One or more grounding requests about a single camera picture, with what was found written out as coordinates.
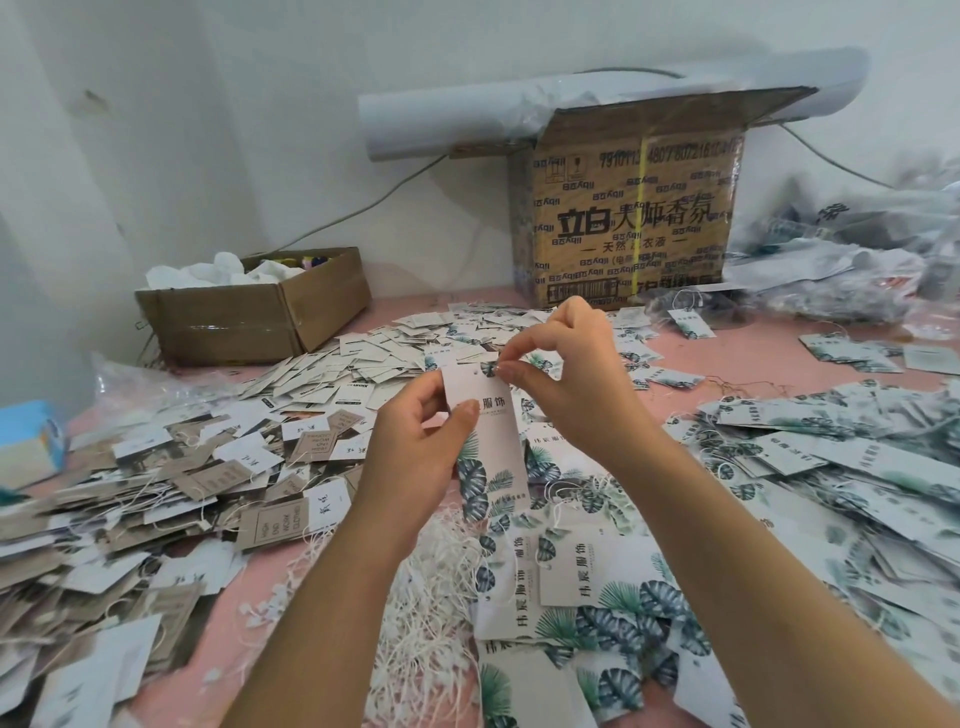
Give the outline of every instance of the right hand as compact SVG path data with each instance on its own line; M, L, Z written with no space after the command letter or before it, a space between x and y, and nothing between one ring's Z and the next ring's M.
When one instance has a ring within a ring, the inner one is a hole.
M536 349L563 358L560 381L519 361ZM579 296L564 301L545 324L512 338L496 373L533 397L570 444L608 469L636 446L638 430L656 427L623 367L607 315Z

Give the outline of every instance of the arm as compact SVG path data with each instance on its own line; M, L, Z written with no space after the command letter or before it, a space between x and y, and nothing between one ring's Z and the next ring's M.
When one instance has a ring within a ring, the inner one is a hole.
M457 453L476 426L476 400L433 434L440 372L380 408L356 499L303 579L224 720L226 728L355 728L370 689L380 621L400 561L440 505Z
M560 382L517 359L564 358ZM575 447L623 485L754 726L947 726L957 715L639 402L602 311L570 299L501 355Z

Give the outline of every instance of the brown cardboard box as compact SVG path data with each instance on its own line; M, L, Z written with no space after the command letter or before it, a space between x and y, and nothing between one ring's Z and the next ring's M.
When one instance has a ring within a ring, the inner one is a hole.
M312 352L370 302L356 248L296 250L323 265L283 283L136 291L166 361L266 364ZM243 258L250 271L264 258Z
M536 147L508 157L517 290L613 309L720 280L744 132L814 90L557 110Z

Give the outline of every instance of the gray cable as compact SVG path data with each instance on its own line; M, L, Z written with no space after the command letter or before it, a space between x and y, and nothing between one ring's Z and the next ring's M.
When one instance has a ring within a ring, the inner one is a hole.
M793 136L793 138L795 138L797 141L799 141L801 144L803 144L808 150L810 150L811 152L813 152L813 154L815 154L817 157L819 157L820 159L822 159L823 161L825 161L827 164L832 164L832 165L833 165L834 167L836 167L837 169L842 169L842 170L843 170L844 172L846 172L847 174L853 175L854 177L859 177L861 180L865 180L866 182L872 182L873 184L879 184L881 187L886 187L887 189L896 189L892 184L887 184L886 182L881 182L880 180L875 180L873 177L867 177L866 175L860 174L859 172L857 172L856 170L851 169L850 167L845 167L843 164L841 164L840 162L838 162L836 159L831 159L830 157L828 157L827 155L825 155L823 152L821 152L820 150L818 150L816 147L814 147L812 144L810 144L810 142L808 142L806 139L804 139L804 138L803 138L802 136L800 136L798 133L796 133L796 132L794 132L792 129L790 129L790 127L788 127L786 124L778 124L777 126L779 126L779 127L780 127L781 129L783 129L785 132L787 132L788 134L790 134L791 136Z
M431 167L435 167L436 165L440 164L440 162L442 162L444 159L446 159L446 155L440 155L439 157L434 159L432 162L427 164L425 167L421 167L420 169L418 169L412 175L408 175L407 177L404 177L402 180L397 182L393 187L391 187L390 190L388 190L387 194L385 194L383 197L379 198L378 200L371 202L366 207L361 207L360 209L354 210L348 215L344 215L343 217L338 217L336 220L331 220L328 223L323 223L318 228L314 228L312 231L305 232L303 235L301 235L300 237L294 240L291 240L289 243L281 245L279 248L274 248L273 250L267 253L263 253L261 255L273 255L274 253L279 253L280 251L286 250L287 248L297 245L297 243L299 243L301 240L304 240L305 238L310 237L310 235L313 235L320 231L325 231L327 228L332 228L334 225L340 225L340 223L345 223L347 220L354 218L357 215L362 215L367 210L373 209L374 207L382 203L384 200L386 200L388 197L394 194L397 190L399 190L404 184L408 183L410 180L414 180L415 178L419 177L421 174L426 172Z

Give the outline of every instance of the pile of tags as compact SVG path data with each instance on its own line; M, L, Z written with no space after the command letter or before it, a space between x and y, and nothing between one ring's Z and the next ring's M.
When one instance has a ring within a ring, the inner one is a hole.
M485 725L592 726L641 709L646 680L709 726L746 725L618 484L483 367L444 380L451 403L484 403L457 467L465 516L485 528L472 615ZM728 397L664 429L960 706L960 381Z
M0 508L0 714L108 725L145 679L189 661L252 550L340 522L377 410L410 378L459 364L489 372L502 345L549 315L451 309L341 336L228 397L74 438L59 490ZM637 387L699 380L650 366L660 356L642 343L656 336L642 310L611 316ZM560 370L556 357L529 358Z
M947 347L853 341L839 331L827 334L810 333L801 336L800 340L818 360L850 364L858 372L901 374L905 367L921 372L960 376L960 355ZM902 356L903 367L893 361L891 356Z

